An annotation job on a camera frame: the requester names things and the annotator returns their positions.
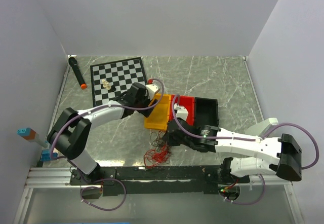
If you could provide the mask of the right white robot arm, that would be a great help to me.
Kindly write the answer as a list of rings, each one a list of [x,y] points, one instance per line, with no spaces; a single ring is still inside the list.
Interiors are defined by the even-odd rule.
[[[168,146],[185,145],[201,153],[233,153],[218,170],[218,178],[230,183],[248,175],[275,175],[288,181],[302,179],[302,150],[289,134],[261,138],[203,125],[194,127],[176,118],[168,122],[163,141]]]

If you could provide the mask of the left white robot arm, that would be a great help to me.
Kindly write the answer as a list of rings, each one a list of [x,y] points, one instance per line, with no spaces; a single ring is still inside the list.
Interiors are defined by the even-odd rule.
[[[101,167],[86,150],[90,131],[126,118],[136,111],[148,117],[160,103],[159,99],[154,98],[156,94],[164,94],[164,85],[162,81],[152,79],[152,83],[147,85],[133,83],[130,89],[102,105],[84,110],[66,108],[47,136],[50,158],[56,159],[53,151],[58,150],[63,158],[80,171],[86,183],[97,183]]]

